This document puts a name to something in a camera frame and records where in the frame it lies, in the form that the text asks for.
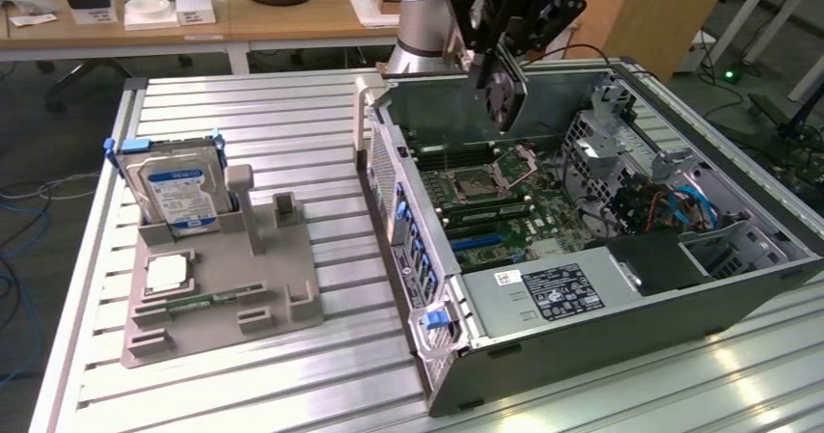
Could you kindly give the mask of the black graphics card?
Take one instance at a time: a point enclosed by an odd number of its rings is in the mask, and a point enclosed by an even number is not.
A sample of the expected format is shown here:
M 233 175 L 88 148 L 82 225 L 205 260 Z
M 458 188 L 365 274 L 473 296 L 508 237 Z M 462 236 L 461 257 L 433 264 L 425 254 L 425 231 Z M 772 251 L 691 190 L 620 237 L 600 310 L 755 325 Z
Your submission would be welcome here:
M 496 43 L 486 54 L 473 51 L 462 39 L 457 22 L 453 21 L 448 31 L 444 59 L 450 67 L 468 74 L 477 99 L 497 132 L 509 133 L 528 96 L 528 79 L 519 58 L 503 41 Z

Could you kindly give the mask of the wooden cabinet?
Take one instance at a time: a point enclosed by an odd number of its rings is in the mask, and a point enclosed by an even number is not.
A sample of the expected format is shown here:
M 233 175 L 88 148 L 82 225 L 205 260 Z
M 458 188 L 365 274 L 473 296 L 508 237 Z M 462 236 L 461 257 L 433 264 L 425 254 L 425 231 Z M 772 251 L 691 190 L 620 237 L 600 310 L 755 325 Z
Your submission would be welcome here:
M 665 81 L 719 0 L 585 0 L 573 43 L 631 57 Z

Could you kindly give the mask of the white paper stack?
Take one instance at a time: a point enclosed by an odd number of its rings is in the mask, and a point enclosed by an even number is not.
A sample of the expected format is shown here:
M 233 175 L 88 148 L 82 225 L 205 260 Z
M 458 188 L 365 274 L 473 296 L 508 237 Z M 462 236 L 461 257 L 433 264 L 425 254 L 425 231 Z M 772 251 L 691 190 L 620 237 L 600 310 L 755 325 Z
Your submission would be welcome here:
M 368 29 L 397 28 L 401 16 L 385 14 L 377 0 L 349 0 L 360 24 Z

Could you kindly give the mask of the silver disk bay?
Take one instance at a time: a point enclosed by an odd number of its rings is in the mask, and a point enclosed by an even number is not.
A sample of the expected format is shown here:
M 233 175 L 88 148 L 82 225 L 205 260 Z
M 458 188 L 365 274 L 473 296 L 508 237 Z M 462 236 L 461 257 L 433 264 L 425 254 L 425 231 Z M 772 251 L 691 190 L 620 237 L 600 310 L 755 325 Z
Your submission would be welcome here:
M 600 119 L 593 110 L 581 111 L 568 128 L 565 146 L 572 148 L 576 172 L 596 184 L 615 188 L 625 176 L 652 175 L 657 153 L 619 118 Z

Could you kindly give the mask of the wooden desk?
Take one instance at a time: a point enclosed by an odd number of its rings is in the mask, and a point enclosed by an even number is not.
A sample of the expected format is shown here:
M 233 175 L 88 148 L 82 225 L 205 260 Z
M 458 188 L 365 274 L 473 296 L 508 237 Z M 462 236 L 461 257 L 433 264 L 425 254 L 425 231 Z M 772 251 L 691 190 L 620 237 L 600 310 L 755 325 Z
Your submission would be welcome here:
M 222 53 L 233 62 L 254 50 L 392 45 L 396 29 L 366 28 L 349 0 L 309 0 L 271 7 L 251 0 L 218 0 L 214 24 L 129 31 L 122 22 L 79 25 L 66 0 L 56 20 L 26 27 L 10 21 L 18 8 L 0 8 L 0 62 L 83 60 Z

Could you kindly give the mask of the CPU socket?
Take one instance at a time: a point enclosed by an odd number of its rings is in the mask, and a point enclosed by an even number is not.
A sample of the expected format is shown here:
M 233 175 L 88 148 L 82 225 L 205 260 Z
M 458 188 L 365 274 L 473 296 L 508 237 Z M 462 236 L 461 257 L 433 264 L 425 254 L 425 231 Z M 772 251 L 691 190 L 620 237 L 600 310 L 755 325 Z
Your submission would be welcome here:
M 537 172 L 537 157 L 525 145 L 507 151 L 497 149 L 496 158 L 480 167 L 450 171 L 448 180 L 456 197 L 464 203 L 501 200 L 515 194 L 516 187 Z

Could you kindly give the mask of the green motherboard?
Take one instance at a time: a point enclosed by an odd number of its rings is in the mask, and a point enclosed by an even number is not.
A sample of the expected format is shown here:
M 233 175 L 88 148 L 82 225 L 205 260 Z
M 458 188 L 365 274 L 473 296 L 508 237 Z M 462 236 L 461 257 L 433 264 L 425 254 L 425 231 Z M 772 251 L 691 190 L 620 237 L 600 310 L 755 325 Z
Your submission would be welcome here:
M 496 246 L 452 252 L 465 273 L 535 260 L 540 257 L 575 253 L 601 244 L 604 230 L 613 226 L 605 216 L 584 208 L 585 197 L 572 198 L 561 189 L 564 157 L 541 149 L 543 139 L 488 141 L 465 145 L 416 145 L 412 157 L 433 204 L 448 243 L 486 235 L 501 235 Z M 464 203 L 456 197 L 448 180 L 450 171 L 480 167 L 496 158 L 496 150 L 507 151 L 525 145 L 537 157 L 539 170 L 501 200 Z M 441 216 L 456 209 L 507 203 L 529 203 L 531 214 L 496 223 L 448 227 Z

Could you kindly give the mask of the blue expansion slot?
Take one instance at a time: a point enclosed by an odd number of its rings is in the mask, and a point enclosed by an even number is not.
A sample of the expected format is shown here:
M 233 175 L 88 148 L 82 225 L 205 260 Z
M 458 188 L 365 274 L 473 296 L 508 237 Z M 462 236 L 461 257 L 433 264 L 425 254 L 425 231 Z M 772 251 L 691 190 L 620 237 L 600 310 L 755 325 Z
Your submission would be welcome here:
M 496 246 L 504 242 L 501 235 L 486 235 L 469 239 L 456 240 L 450 243 L 450 247 L 456 252 Z

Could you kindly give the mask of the grey power supply unit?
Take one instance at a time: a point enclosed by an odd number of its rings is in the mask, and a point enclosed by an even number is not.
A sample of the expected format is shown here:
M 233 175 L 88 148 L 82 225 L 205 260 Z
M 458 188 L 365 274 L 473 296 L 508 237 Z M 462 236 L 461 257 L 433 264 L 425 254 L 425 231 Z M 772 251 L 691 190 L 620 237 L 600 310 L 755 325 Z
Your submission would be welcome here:
M 464 283 L 492 339 L 537 333 L 641 300 L 636 279 L 604 247 L 468 274 Z

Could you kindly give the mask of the hard disk with blue carrier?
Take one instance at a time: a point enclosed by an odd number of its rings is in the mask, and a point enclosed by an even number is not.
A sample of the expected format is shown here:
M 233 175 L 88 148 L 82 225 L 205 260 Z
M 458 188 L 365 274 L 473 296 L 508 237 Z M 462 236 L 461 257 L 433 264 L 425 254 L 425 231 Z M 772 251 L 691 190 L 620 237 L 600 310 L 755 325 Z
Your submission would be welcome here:
M 145 226 L 165 225 L 175 237 L 219 229 L 219 216 L 237 211 L 225 146 L 219 131 L 177 140 L 105 141 L 106 158 L 126 181 Z

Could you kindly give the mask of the black topped white box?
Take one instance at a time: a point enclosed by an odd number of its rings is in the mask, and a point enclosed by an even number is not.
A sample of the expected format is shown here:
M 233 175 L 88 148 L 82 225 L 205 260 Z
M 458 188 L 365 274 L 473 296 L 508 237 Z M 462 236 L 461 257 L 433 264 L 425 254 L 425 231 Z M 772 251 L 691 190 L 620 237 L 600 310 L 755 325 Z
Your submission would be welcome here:
M 118 22 L 113 0 L 66 0 L 75 22 L 79 25 Z

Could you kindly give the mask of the grey parts rack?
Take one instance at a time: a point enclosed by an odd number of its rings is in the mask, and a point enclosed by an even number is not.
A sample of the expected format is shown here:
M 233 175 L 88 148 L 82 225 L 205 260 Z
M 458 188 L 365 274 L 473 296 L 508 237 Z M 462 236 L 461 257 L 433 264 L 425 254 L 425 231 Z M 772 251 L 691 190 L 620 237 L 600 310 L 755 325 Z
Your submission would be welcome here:
M 219 216 L 218 230 L 175 238 L 161 225 L 139 229 L 121 358 L 127 368 L 295 332 L 325 320 L 302 204 L 290 192 L 253 203 L 250 165 L 229 167 L 226 179 L 239 209 Z M 177 289 L 150 293 L 149 263 L 175 255 L 189 259 L 189 280 Z M 169 301 L 251 284 L 267 290 L 209 309 L 166 310 Z

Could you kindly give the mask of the open grey PC case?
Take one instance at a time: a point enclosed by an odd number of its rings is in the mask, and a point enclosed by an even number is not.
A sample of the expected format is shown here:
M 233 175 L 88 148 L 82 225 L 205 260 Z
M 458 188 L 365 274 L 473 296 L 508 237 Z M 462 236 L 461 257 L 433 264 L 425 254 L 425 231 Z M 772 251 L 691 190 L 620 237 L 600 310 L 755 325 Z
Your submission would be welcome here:
M 619 60 L 536 65 L 525 77 L 528 98 L 507 134 L 460 74 L 369 74 L 358 84 L 358 173 L 434 417 L 718 334 L 824 272 L 824 220 L 653 77 Z M 657 153 L 651 176 L 609 188 L 576 172 L 565 136 L 585 110 L 640 133 Z M 482 335 L 464 283 L 476 272 L 461 270 L 450 250 L 412 147 L 521 139 L 543 139 L 540 148 L 564 157 L 561 189 L 613 223 L 585 250 L 621 235 L 673 232 L 711 283 L 639 292 L 637 303 L 529 335 Z M 420 318 L 437 309 L 450 323 L 428 331 Z

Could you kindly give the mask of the silver CPU chip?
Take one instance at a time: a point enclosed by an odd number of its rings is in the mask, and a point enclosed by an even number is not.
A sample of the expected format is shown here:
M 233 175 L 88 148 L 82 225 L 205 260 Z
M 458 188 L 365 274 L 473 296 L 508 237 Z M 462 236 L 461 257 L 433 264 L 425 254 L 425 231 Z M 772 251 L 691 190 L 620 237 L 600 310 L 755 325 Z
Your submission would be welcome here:
M 150 293 L 177 289 L 189 280 L 189 259 L 182 255 L 155 257 L 147 267 L 146 288 Z

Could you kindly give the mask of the green RAM stick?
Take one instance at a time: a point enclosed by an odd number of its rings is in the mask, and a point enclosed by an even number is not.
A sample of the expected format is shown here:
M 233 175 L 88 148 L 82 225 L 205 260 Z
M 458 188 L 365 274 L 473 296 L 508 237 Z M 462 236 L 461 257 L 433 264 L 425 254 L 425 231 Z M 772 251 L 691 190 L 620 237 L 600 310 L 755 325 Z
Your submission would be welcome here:
M 241 296 L 266 290 L 267 288 L 262 284 L 251 284 L 243 287 L 230 289 L 227 291 L 175 299 L 166 303 L 166 310 L 169 313 L 175 314 L 186 311 L 209 309 L 215 306 L 235 302 Z

